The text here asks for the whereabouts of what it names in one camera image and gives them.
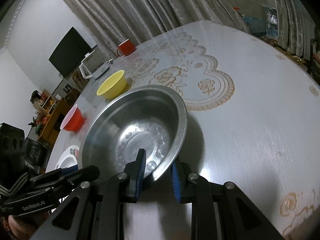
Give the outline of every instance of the black leather chair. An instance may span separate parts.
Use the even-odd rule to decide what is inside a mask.
[[[31,165],[42,166],[47,153],[47,148],[41,143],[26,138],[24,141],[25,155],[24,158]]]

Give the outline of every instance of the red mug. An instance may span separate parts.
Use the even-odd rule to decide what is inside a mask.
[[[128,56],[130,55],[132,52],[134,52],[137,48],[132,44],[131,41],[129,41],[129,39],[127,39],[126,41],[122,42],[117,49],[117,54],[119,57],[121,56]]]

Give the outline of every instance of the stainless steel basin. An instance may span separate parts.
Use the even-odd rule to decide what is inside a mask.
[[[144,184],[157,180],[177,157],[187,130],[182,98],[164,86],[144,86],[108,104],[80,147],[80,168],[100,169],[97,182],[122,172],[139,148],[147,153]]]

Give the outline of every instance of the white wall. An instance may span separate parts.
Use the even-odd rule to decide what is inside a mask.
[[[6,49],[0,52],[0,70],[0,123],[23,129],[26,137],[30,131],[28,123],[36,111],[30,98],[37,88]]]
[[[38,88],[53,92],[60,83],[49,57],[72,26],[91,47],[96,45],[62,0],[25,0],[20,9],[6,48]]]

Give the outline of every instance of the kettle handle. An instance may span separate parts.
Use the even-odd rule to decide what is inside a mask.
[[[80,68],[81,74],[82,74],[82,76],[83,76],[84,79],[89,79],[89,78],[92,78],[92,77],[93,77],[93,76],[92,76],[92,73],[89,71],[89,69],[88,69],[83,63],[81,63],[81,65],[79,66],[79,68]],[[85,75],[83,68],[86,69],[86,71],[89,73],[89,76],[86,76],[86,75]]]

